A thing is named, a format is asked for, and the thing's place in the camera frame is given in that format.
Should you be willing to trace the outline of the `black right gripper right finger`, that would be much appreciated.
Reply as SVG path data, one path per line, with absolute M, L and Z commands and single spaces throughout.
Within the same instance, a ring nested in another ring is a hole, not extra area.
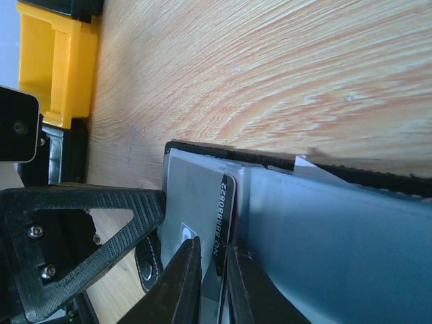
M 310 322 L 277 289 L 244 241 L 230 243 L 226 257 L 231 323 Z

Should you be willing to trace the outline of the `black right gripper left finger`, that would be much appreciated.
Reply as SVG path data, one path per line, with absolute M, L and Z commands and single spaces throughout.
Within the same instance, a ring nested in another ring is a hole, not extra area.
M 185 240 L 161 278 L 120 323 L 198 323 L 201 248 L 198 236 Z

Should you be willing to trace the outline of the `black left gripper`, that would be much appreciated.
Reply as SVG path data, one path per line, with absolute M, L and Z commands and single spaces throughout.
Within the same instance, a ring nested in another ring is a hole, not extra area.
M 158 190 L 62 184 L 1 192 L 1 321 L 115 323 L 143 297 L 136 245 Z

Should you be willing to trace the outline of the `black card holder wallet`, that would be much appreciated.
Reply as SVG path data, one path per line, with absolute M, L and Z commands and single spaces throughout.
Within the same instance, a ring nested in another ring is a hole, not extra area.
M 163 167 L 165 220 L 135 250 L 145 292 L 196 236 L 202 283 L 227 174 L 227 247 L 244 241 L 309 323 L 431 322 L 430 180 L 177 141 Z

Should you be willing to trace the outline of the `black plastic bin near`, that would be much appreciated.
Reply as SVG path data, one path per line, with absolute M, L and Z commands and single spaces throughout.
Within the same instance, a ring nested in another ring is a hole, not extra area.
M 48 184 L 84 183 L 88 130 L 83 119 L 72 119 L 70 129 L 43 124 L 49 139 Z

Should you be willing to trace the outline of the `black plastic bin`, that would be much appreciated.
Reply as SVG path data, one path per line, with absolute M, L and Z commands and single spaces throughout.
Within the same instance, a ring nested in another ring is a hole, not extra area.
M 63 14 L 81 22 L 91 23 L 103 13 L 104 0 L 23 0 L 22 3 Z
M 72 119 L 70 129 L 43 124 L 49 139 L 48 184 L 84 183 L 88 130 L 83 119 Z

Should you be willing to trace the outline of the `yellow plastic bin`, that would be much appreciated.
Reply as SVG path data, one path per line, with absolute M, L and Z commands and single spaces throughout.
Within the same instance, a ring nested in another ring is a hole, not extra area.
M 38 99 L 45 123 L 63 129 L 92 107 L 101 20 L 90 23 L 19 1 L 18 88 Z

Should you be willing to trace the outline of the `black plastic bin far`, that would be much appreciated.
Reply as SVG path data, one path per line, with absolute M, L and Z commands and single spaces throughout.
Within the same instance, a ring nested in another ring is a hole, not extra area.
M 81 22 L 91 23 L 103 13 L 104 0 L 23 0 L 22 3 L 63 14 Z

